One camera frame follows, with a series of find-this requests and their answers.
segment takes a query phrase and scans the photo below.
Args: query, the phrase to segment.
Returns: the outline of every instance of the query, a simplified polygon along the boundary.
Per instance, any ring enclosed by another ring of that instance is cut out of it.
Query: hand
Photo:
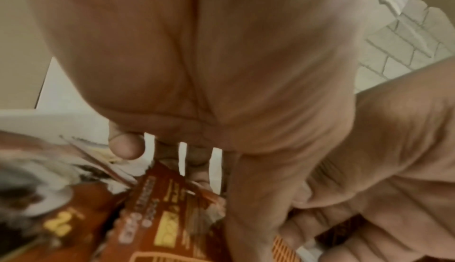
[[[282,234],[294,247],[360,213],[322,262],[455,259],[455,59],[357,95],[354,128],[308,178]]]
[[[236,262],[264,262],[301,181],[351,129],[368,1],[30,4],[70,79],[111,120],[117,154],[140,155],[142,133],[199,147],[203,162],[213,147],[242,154],[227,241]]]

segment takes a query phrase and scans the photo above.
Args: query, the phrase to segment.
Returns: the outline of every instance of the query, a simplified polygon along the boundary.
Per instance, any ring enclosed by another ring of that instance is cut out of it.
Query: skin
[[[301,182],[349,133],[370,1],[29,0],[54,56],[111,120],[117,155],[140,154],[142,133],[241,154],[227,191],[236,262],[271,259]]]
[[[357,95],[347,139],[296,197],[282,227],[293,247],[360,213],[369,223],[321,262],[455,259],[455,59]]]

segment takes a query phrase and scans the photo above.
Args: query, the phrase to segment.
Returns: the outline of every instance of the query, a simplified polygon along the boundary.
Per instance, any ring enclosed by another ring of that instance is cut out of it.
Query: white brick wall
[[[426,43],[417,39],[410,26]],[[368,36],[362,45],[355,92],[405,75],[455,54],[455,27],[440,9],[409,0],[399,21]]]

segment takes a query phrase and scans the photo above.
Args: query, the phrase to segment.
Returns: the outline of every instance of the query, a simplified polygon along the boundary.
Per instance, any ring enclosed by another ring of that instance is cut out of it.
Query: snack package
[[[155,162],[127,199],[100,262],[230,262],[222,233],[225,201]],[[277,237],[275,261],[298,262]]]
[[[321,234],[316,240],[326,247],[334,247],[344,243],[358,228],[365,224],[366,220],[357,215]],[[432,257],[424,257],[417,262],[450,262],[452,260],[443,260]]]
[[[0,261],[89,262],[137,183],[107,145],[0,131]]]

